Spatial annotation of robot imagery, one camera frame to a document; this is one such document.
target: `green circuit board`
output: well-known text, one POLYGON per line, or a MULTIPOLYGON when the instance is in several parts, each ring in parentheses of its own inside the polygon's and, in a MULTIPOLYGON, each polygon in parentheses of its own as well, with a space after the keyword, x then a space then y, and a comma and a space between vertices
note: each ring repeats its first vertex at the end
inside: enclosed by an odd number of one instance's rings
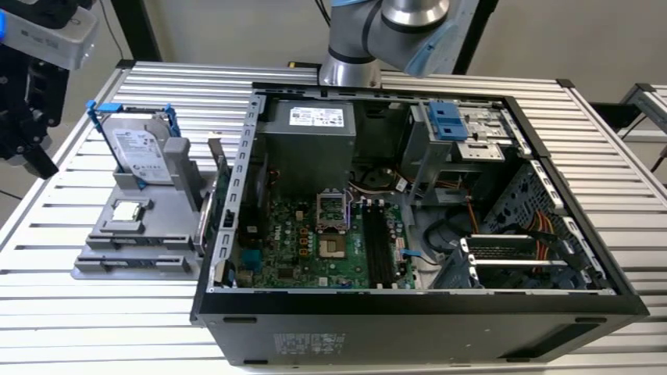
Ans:
MULTIPOLYGON (((369 275, 360 210, 360 205, 350 205, 349 229, 344 234, 317 233, 316 201, 273 200, 268 236, 261 252, 261 271, 253 275, 253 287, 368 288, 369 275), (332 238, 338 241, 336 243, 340 247, 344 244, 344 253, 326 252, 326 245, 333 246, 332 238)), ((401 223, 397 207, 385 211, 385 218, 389 227, 396 227, 401 223)), ((404 233, 396 233, 395 229, 391 231, 405 241, 404 233)), ((397 252, 393 239, 388 248, 396 273, 397 252)), ((413 288, 409 260, 404 264, 407 273, 397 277, 396 284, 399 288, 413 288)))

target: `ram slot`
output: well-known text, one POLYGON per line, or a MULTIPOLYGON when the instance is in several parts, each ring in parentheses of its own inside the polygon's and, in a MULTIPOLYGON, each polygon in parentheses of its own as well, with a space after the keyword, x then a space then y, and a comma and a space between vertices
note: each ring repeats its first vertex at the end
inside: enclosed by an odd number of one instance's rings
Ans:
POLYGON ((393 282, 392 253, 383 206, 365 205, 361 220, 369 287, 376 288, 380 284, 383 288, 391 288, 393 282))

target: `power supply label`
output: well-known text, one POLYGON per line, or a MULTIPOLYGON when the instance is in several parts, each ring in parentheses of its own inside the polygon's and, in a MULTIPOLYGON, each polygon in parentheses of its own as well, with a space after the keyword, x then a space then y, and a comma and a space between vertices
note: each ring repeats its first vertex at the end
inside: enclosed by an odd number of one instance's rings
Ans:
POLYGON ((148 184, 170 183, 169 170, 154 135, 145 130, 113 129, 113 137, 132 174, 148 184))
POLYGON ((274 351, 282 355, 340 354, 345 334, 273 334, 274 351))
POLYGON ((300 127, 344 127, 342 109, 293 107, 289 125, 300 127))

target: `motherboard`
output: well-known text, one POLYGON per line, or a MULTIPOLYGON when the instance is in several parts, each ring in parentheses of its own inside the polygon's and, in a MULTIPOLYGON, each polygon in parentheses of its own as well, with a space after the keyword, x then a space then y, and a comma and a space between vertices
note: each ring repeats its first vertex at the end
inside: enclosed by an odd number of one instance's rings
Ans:
POLYGON ((317 196, 274 199, 269 209, 258 264, 242 263, 252 276, 240 271, 253 288, 415 287, 412 264, 400 254, 407 239, 396 206, 317 196), (337 224, 321 225, 321 218, 337 224))

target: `aluminum extrusion table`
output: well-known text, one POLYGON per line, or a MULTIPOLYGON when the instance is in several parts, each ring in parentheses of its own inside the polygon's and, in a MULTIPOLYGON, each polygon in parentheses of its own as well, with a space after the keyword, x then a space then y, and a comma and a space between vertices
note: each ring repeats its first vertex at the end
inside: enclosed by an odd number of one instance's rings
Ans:
MULTIPOLYGON (((118 68, 98 102, 178 111, 190 157, 213 168, 205 141, 224 139, 233 163, 252 81, 314 84, 312 69, 138 62, 118 68)), ((548 364, 508 366, 325 366, 260 373, 667 373, 667 193, 573 88, 555 80, 384 73, 387 89, 511 95, 651 317, 548 364)), ((69 277, 73 259, 113 186, 113 159, 84 116, 0 230, 0 373, 244 373, 230 367, 188 313, 192 281, 94 281, 69 277)))

